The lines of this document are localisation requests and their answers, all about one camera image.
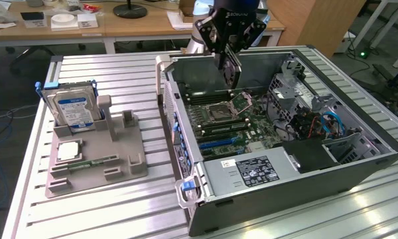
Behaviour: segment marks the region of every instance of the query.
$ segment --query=floor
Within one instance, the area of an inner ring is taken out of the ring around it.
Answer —
[[[356,18],[351,26],[351,32],[358,33],[368,15]],[[366,35],[368,40],[372,33],[382,25],[382,22],[376,22],[371,28],[371,31]],[[185,47],[187,41],[177,40],[174,41],[178,47]],[[142,49],[137,48],[135,42],[118,43],[118,52],[138,52],[138,51],[158,51],[170,50],[170,44],[161,41],[143,42]],[[358,50],[363,48],[366,42],[358,46]],[[99,43],[86,44],[86,49],[83,51],[78,50],[75,44],[50,46],[50,50],[57,55],[90,55],[90,54],[105,54],[103,45]],[[47,69],[49,56],[43,52],[35,52],[21,64],[18,68],[21,70],[19,75],[11,75],[7,70],[7,64],[11,59],[19,54],[26,47],[17,47],[13,54],[7,54],[3,48],[0,48],[0,109],[14,109],[19,106],[34,105],[38,102],[38,96],[33,90],[33,85],[35,81],[43,81]],[[391,67],[395,59],[398,58],[398,30],[391,29],[384,39],[379,44],[379,55],[371,55],[366,62],[368,64],[382,64],[387,70],[395,74],[398,69]],[[331,57],[331,61],[339,66],[339,68],[350,74],[351,72],[362,69],[364,67],[363,63],[351,60],[344,56],[344,54],[335,54]],[[371,74],[371,70],[362,71],[354,74],[354,77],[367,81],[374,82],[375,77]],[[14,116],[25,116],[33,114],[35,108],[29,108],[14,113]],[[7,122],[7,118],[0,119],[1,123]],[[9,208],[11,193],[17,183],[18,171],[22,162],[25,147],[27,144],[27,138],[30,134],[30,128],[33,124],[33,117],[25,119],[14,119],[11,122],[11,135],[7,140],[0,145],[0,164],[2,166],[5,181],[7,183],[9,196],[0,205],[0,238],[2,233],[2,228],[6,219],[6,212]],[[0,200],[3,195],[2,179],[0,178]]]

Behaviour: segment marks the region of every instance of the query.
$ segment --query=paper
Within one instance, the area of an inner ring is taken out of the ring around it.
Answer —
[[[5,1],[0,1],[0,5],[7,10],[7,8],[10,7],[10,3],[5,2]]]
[[[192,23],[183,23],[178,12],[167,11],[166,16],[170,21],[173,29],[175,29],[175,30],[191,30],[192,29]]]
[[[10,26],[15,26],[15,24],[11,22],[11,23],[5,23],[5,24],[0,24],[0,29],[1,28],[7,28]]]

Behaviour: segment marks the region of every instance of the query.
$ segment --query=warning label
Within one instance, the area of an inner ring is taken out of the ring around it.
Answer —
[[[235,162],[247,187],[278,180],[278,176],[266,156]]]

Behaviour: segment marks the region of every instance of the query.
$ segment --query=slotted aluminum tabletop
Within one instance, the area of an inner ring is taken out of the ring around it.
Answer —
[[[398,140],[398,118],[315,50],[304,47],[298,50]],[[111,114],[133,110],[138,115],[149,175],[47,199],[43,185],[53,117],[39,102],[3,239],[188,238],[183,211],[177,204],[155,101],[154,58],[165,53],[170,52],[67,56],[61,62],[50,63],[47,81],[95,79],[98,94],[111,96]],[[311,76],[306,81],[318,93],[326,91]],[[398,238],[398,162],[348,192],[195,239],[366,239],[384,236]]]

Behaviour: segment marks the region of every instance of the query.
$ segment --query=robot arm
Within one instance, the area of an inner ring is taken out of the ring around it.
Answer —
[[[208,17],[195,22],[203,43],[214,53],[215,66],[231,89],[240,73],[235,54],[250,47],[266,28],[256,18],[258,5],[259,0],[214,0]]]

